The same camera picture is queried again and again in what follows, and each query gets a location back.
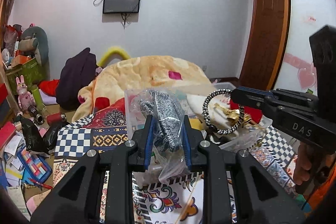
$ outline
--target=pink rabbit toy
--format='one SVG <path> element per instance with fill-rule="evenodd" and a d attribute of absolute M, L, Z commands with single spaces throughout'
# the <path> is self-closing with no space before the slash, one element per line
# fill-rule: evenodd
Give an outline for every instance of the pink rabbit toy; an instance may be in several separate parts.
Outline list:
<path fill-rule="evenodd" d="M 21 75 L 20 79 L 19 77 L 16 77 L 16 91 L 17 94 L 19 95 L 18 97 L 19 107 L 23 111 L 28 112 L 28 107 L 30 105 L 35 105 L 35 101 L 32 94 L 28 91 L 23 75 Z"/>

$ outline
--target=black and silver bracelet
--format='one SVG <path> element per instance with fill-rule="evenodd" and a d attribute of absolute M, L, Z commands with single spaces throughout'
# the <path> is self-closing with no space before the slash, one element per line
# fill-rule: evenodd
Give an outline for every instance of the black and silver bracelet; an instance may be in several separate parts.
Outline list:
<path fill-rule="evenodd" d="M 229 89 L 226 89 L 226 90 L 223 90 L 223 89 L 215 90 L 214 92 L 210 93 L 208 95 L 208 97 L 204 100 L 202 115 L 204 117 L 205 124 L 207 125 L 207 127 L 210 130 L 212 130 L 213 133 L 217 133 L 219 135 L 228 135 L 228 134 L 231 134 L 234 131 L 236 131 L 241 126 L 241 124 L 244 121 L 244 106 L 238 105 L 238 107 L 239 107 L 239 118 L 238 118 L 238 121 L 236 122 L 236 124 L 233 127 L 231 127 L 230 129 L 226 129 L 226 130 L 218 129 L 215 125 L 211 124 L 211 122 L 210 122 L 210 116 L 209 116 L 208 106 L 209 106 L 209 102 L 211 101 L 211 99 L 214 98 L 214 97 L 216 97 L 216 96 L 218 96 L 218 95 L 220 95 L 220 94 L 230 94 L 231 92 L 232 92 L 232 90 L 229 90 Z"/>

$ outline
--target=metal screw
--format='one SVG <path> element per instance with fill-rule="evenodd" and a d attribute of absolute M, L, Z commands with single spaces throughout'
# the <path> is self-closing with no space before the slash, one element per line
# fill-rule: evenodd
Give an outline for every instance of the metal screw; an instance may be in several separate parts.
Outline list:
<path fill-rule="evenodd" d="M 128 141 L 125 142 L 125 145 L 127 147 L 132 147 L 132 146 L 135 145 L 135 141 L 134 140 L 128 140 Z"/>
<path fill-rule="evenodd" d="M 90 149 L 89 151 L 86 152 L 86 154 L 87 154 L 89 157 L 94 157 L 94 156 L 97 154 L 97 151 L 94 150 L 94 149 Z"/>
<path fill-rule="evenodd" d="M 210 143 L 208 141 L 201 141 L 200 145 L 202 147 L 209 147 L 210 146 Z"/>
<path fill-rule="evenodd" d="M 245 158 L 249 155 L 249 152 L 245 149 L 242 149 L 242 150 L 239 150 L 239 155 L 241 155 L 243 158 Z"/>

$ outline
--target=brown door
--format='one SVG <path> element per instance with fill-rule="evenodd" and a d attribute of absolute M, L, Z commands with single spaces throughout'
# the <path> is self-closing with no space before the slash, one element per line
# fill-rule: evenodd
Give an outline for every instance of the brown door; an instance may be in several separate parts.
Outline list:
<path fill-rule="evenodd" d="M 265 90 L 277 58 L 285 0 L 254 0 L 250 38 L 240 84 Z"/>

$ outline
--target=green storage box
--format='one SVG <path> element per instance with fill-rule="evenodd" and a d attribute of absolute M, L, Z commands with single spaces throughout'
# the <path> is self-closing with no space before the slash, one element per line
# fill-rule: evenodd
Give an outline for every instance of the green storage box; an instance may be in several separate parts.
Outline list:
<path fill-rule="evenodd" d="M 45 70 L 37 63 L 36 58 L 29 60 L 23 65 L 17 65 L 15 68 L 7 70 L 6 75 L 10 88 L 15 95 L 17 95 L 16 77 L 20 78 L 21 75 L 24 76 L 29 91 L 32 90 L 32 85 L 37 85 L 45 80 Z"/>

